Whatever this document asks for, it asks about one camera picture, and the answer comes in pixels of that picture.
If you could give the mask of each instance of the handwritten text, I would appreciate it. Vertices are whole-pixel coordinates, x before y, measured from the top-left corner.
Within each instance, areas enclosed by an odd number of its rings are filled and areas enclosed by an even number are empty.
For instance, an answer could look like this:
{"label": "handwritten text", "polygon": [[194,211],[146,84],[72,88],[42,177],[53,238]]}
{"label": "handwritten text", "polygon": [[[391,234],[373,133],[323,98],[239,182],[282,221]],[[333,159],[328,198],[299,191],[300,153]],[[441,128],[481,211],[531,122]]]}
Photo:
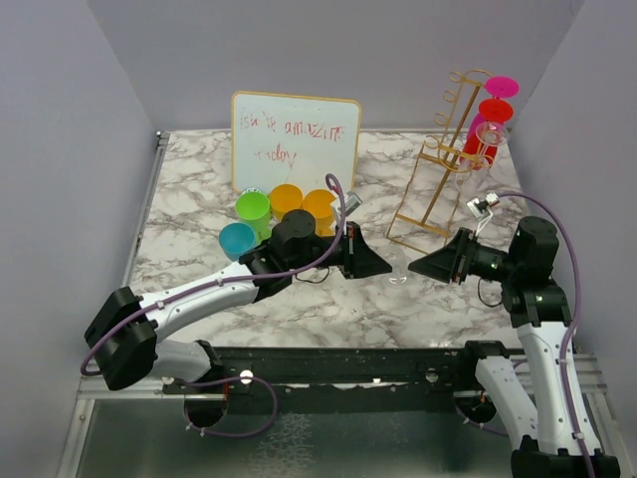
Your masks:
{"label": "handwritten text", "polygon": [[269,159],[270,161],[284,162],[290,169],[295,165],[297,154],[287,149],[282,149],[281,144],[277,144],[277,147],[271,151],[257,151],[255,156],[259,159]]}

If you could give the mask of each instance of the plastic cup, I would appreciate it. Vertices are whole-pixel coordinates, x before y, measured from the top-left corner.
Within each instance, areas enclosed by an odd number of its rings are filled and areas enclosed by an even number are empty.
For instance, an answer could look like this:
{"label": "plastic cup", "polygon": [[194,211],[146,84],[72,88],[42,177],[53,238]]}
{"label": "plastic cup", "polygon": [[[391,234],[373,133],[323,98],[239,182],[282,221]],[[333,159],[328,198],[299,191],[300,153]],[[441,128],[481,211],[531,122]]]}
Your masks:
{"label": "plastic cup", "polygon": [[257,244],[270,238],[270,200],[263,192],[246,192],[239,196],[235,202],[235,212],[241,222],[255,231]]}
{"label": "plastic cup", "polygon": [[491,77],[485,83],[485,90],[494,98],[512,98],[520,91],[520,85],[511,77]]}
{"label": "plastic cup", "polygon": [[257,236],[248,224],[233,222],[219,233],[219,245],[228,259],[236,261],[257,246]]}
{"label": "plastic cup", "polygon": [[295,209],[303,206],[303,193],[293,184],[280,184],[270,193],[270,206],[277,221]]}
{"label": "plastic cup", "polygon": [[334,195],[326,189],[310,191],[303,200],[303,209],[311,214],[317,222],[317,235],[330,236],[331,223],[334,221],[331,212],[331,204],[335,200]]}

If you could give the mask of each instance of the cyan cup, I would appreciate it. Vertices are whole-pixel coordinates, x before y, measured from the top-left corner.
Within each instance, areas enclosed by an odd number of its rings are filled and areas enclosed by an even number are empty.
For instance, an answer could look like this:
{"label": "cyan cup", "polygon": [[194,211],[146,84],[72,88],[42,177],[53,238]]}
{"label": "cyan cup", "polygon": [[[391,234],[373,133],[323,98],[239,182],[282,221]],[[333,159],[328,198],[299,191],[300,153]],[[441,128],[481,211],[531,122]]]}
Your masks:
{"label": "cyan cup", "polygon": [[257,246],[257,236],[248,224],[233,222],[219,233],[219,245],[228,259],[236,261]]}

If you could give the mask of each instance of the marble tabletop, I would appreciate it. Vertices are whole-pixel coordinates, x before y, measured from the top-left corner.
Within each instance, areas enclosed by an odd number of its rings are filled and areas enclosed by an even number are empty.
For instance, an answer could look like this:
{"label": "marble tabletop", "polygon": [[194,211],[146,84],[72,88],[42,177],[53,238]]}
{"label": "marble tabletop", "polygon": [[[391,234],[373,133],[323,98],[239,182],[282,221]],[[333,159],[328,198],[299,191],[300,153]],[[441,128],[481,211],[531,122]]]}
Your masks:
{"label": "marble tabletop", "polygon": [[[296,282],[273,298],[216,314],[171,338],[203,339],[217,347],[448,348],[461,347],[466,340],[500,340],[519,347],[504,308],[488,308],[479,301],[475,278],[458,286],[404,273],[406,262],[421,254],[385,238],[424,139],[423,133],[363,132],[358,142],[354,191],[363,204],[349,219],[361,225],[368,245],[379,254],[397,254],[397,273],[346,281],[334,270],[321,284]],[[442,172],[442,166],[421,160],[401,212],[422,216]],[[519,188],[509,151],[501,147],[482,189]],[[450,184],[441,194],[434,222],[448,219],[454,191]],[[237,197],[230,186],[228,131],[172,133],[133,266],[133,290],[175,287],[227,266],[217,235],[236,221]],[[481,233],[481,242],[506,249],[524,208],[522,202],[508,199]],[[453,229],[461,225],[476,226],[464,206]],[[442,245],[408,223],[397,223],[392,235],[420,241],[424,247]],[[307,272],[303,278],[323,274]],[[400,280],[390,281],[396,274]],[[392,284],[404,277],[404,283]],[[483,283],[481,288],[485,300],[499,300],[497,284]]]}

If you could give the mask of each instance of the gray wall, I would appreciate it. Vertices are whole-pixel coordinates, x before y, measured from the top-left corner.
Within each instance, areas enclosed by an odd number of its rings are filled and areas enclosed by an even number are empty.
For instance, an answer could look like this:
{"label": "gray wall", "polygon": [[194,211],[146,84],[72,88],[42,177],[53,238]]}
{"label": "gray wall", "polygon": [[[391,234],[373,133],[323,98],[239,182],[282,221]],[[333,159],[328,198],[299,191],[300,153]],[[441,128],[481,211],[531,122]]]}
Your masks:
{"label": "gray wall", "polygon": [[89,0],[160,129],[228,127],[238,90],[352,98],[363,126],[432,126],[452,70],[522,85],[582,0]]}
{"label": "gray wall", "polygon": [[0,476],[54,476],[154,128],[84,0],[0,15]]}
{"label": "gray wall", "polygon": [[[555,208],[581,267],[578,340],[602,365],[637,463],[637,18],[635,0],[587,0],[514,129],[525,192]],[[565,254],[557,278],[572,292]]]}

